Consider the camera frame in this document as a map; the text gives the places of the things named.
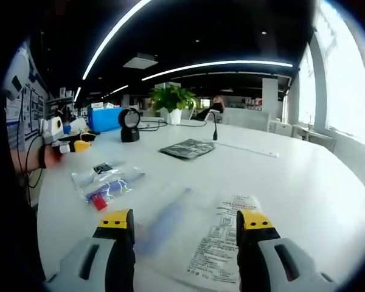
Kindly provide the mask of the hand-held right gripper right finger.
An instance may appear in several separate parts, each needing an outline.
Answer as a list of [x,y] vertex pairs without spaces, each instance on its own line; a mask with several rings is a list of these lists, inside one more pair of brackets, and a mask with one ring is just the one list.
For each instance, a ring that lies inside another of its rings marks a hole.
[[335,291],[331,277],[263,214],[238,210],[237,265],[240,291]]

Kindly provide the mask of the person's left hand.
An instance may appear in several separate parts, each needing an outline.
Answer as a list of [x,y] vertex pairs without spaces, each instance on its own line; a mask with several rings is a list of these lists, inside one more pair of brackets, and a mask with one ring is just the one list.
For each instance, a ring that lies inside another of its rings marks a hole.
[[47,145],[44,151],[44,163],[46,168],[55,167],[58,165],[64,158],[64,154],[56,151],[51,145]]

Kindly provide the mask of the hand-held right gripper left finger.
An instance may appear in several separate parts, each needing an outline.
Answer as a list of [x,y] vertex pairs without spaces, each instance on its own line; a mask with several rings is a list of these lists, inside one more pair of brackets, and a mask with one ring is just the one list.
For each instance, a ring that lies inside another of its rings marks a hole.
[[49,291],[133,291],[133,210],[108,212],[92,237],[75,245],[47,283]]

